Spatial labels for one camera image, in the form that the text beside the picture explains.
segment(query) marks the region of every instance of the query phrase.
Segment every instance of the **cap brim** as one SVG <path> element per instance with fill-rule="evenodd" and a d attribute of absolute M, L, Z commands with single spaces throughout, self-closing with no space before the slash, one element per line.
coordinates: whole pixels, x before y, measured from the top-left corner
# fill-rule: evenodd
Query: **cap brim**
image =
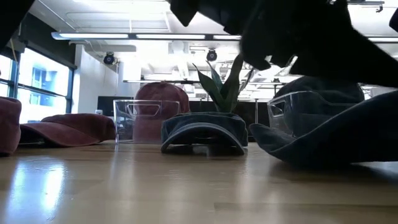
<path fill-rule="evenodd" d="M 29 131 L 32 131 L 45 140 L 62 147 L 89 146 L 101 142 L 99 139 L 93 138 L 79 130 L 52 122 L 21 124 L 21 131 L 21 139 L 24 137 L 24 134 L 29 134 Z"/>
<path fill-rule="evenodd" d="M 174 132 L 169 138 L 163 143 L 161 151 L 167 152 L 167 148 L 170 144 L 173 144 L 178 138 L 183 138 L 187 134 L 191 133 L 203 133 L 210 132 L 213 134 L 217 134 L 219 136 L 228 139 L 232 146 L 236 147 L 236 149 L 240 152 L 240 154 L 245 153 L 245 149 L 242 144 L 225 128 L 218 126 L 216 124 L 211 123 L 192 123 L 182 126 L 176 132 Z"/>

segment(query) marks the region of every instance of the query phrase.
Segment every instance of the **wooden table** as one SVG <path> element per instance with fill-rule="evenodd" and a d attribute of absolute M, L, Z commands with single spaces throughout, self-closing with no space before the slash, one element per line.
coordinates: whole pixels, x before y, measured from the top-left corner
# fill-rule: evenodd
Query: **wooden table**
<path fill-rule="evenodd" d="M 254 143 L 243 157 L 18 149 L 0 159 L 0 223 L 398 223 L 397 180 L 398 163 L 309 172 Z"/>

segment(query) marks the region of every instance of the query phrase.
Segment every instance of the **light wood surface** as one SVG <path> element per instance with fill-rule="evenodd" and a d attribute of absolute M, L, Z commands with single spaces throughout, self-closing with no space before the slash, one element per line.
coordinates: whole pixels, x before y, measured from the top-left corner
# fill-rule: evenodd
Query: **light wood surface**
<path fill-rule="evenodd" d="M 18 149 L 0 159 L 1 223 L 398 223 L 398 163 L 294 169 L 243 157 L 173 156 L 112 142 Z"/>

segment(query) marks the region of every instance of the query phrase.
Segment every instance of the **snake plant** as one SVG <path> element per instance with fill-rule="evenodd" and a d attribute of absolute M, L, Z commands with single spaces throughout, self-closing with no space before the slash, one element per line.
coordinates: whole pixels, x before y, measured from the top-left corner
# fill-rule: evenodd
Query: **snake plant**
<path fill-rule="evenodd" d="M 211 68 L 211 78 L 200 72 L 196 65 L 193 65 L 198 71 L 200 84 L 209 94 L 219 112 L 230 113 L 235 109 L 235 106 L 238 103 L 239 93 L 245 89 L 251 79 L 253 69 L 248 73 L 248 79 L 240 85 L 239 74 L 241 73 L 243 66 L 243 56 L 241 54 L 235 58 L 232 64 L 231 73 L 225 83 L 221 81 L 220 75 L 210 65 L 210 63 L 207 62 L 207 64 Z"/>

